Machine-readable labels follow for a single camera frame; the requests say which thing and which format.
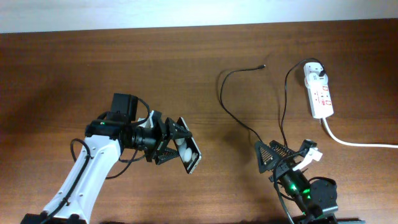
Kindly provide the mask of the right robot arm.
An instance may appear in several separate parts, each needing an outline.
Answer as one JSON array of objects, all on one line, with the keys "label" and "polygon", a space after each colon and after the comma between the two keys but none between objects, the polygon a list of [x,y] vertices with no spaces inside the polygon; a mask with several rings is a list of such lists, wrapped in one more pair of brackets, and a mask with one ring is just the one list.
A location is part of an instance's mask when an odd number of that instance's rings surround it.
[{"label": "right robot arm", "polygon": [[[282,208],[290,223],[337,223],[337,184],[327,177],[304,176],[303,169],[313,161],[319,161],[322,153],[317,143],[306,139],[298,151],[293,151],[277,141],[254,145],[259,172],[271,172],[273,183]],[[284,202],[289,199],[298,206],[302,216],[295,221]]]}]

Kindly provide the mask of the black Samsung Galaxy phone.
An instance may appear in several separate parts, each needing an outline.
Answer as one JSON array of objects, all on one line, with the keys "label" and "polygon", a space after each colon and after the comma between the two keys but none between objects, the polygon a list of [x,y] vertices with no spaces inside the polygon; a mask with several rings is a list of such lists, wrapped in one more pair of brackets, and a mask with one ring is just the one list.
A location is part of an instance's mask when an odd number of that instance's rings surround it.
[{"label": "black Samsung Galaxy phone", "polygon": [[[182,117],[179,117],[176,123],[189,130],[187,123]],[[197,146],[193,136],[190,138],[176,139],[173,141],[186,172],[188,174],[193,174],[194,170],[197,168],[197,165],[202,159],[201,151],[199,150],[199,147]]]}]

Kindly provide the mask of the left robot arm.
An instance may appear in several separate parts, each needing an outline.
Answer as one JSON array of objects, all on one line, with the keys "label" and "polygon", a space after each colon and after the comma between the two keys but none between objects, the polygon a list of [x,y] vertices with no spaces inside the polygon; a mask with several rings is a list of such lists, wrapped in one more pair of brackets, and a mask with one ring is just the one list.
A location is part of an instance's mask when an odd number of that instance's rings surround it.
[{"label": "left robot arm", "polygon": [[162,120],[158,111],[147,110],[136,117],[141,98],[116,93],[111,109],[99,115],[85,129],[82,145],[72,155],[74,165],[63,185],[40,214],[28,213],[23,223],[89,223],[98,194],[117,162],[130,166],[145,159],[161,165],[181,158],[188,174],[201,160],[201,152],[183,118]]}]

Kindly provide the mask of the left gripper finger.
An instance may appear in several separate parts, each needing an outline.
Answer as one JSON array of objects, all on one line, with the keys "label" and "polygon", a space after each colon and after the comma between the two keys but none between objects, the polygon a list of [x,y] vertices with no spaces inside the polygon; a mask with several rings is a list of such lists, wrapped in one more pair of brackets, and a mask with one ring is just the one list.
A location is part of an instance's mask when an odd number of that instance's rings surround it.
[{"label": "left gripper finger", "polygon": [[167,130],[167,137],[171,140],[186,139],[193,136],[189,130],[177,124],[171,118],[167,118],[165,120],[165,125]]},{"label": "left gripper finger", "polygon": [[155,164],[161,165],[169,160],[175,159],[179,156],[179,153],[175,149],[166,147],[163,152],[157,152],[155,155]]}]

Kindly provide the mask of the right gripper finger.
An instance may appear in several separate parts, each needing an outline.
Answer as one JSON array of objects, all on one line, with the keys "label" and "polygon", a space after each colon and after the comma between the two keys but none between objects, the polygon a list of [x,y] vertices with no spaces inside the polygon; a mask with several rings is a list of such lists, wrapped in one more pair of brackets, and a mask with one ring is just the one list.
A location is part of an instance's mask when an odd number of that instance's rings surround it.
[{"label": "right gripper finger", "polygon": [[270,155],[272,159],[283,158],[285,156],[289,156],[295,153],[295,151],[289,149],[288,147],[285,147],[275,140],[269,143],[269,147],[271,149]]},{"label": "right gripper finger", "polygon": [[258,141],[254,145],[257,163],[260,173],[274,169],[276,162],[279,160],[279,154],[270,146]]}]

